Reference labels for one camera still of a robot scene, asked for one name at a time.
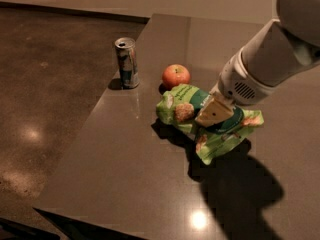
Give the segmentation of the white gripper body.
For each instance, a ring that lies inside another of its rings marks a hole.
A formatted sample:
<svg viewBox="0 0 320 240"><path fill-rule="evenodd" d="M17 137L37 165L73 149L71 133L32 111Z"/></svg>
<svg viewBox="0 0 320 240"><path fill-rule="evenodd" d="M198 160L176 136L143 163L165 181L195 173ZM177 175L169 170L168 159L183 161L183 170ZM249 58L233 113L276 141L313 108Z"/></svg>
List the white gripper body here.
<svg viewBox="0 0 320 240"><path fill-rule="evenodd" d="M242 61L242 49L222 69L217 88L224 97L242 106L255 105L275 91L275 87L259 82L248 73Z"/></svg>

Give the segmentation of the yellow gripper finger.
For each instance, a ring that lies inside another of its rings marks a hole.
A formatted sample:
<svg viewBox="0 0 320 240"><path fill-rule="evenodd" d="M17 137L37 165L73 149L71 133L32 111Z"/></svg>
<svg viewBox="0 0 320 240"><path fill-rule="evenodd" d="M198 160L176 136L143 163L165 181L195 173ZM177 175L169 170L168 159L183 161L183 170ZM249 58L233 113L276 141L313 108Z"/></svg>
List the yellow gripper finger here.
<svg viewBox="0 0 320 240"><path fill-rule="evenodd" d="M205 101L195 121L202 127L207 128L232 117L233 109L234 102L231 99L225 98L219 92L214 92Z"/></svg>

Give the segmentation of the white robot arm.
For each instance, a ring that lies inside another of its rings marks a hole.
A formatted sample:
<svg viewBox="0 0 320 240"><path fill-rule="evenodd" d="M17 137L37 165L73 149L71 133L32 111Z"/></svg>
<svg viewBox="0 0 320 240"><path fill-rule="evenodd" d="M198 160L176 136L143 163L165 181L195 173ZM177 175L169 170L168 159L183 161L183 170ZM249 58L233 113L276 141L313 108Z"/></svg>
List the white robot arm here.
<svg viewBox="0 0 320 240"><path fill-rule="evenodd" d="M290 77L319 65L320 0L277 0L270 20L224 66L196 122L210 127L237 105L259 103Z"/></svg>

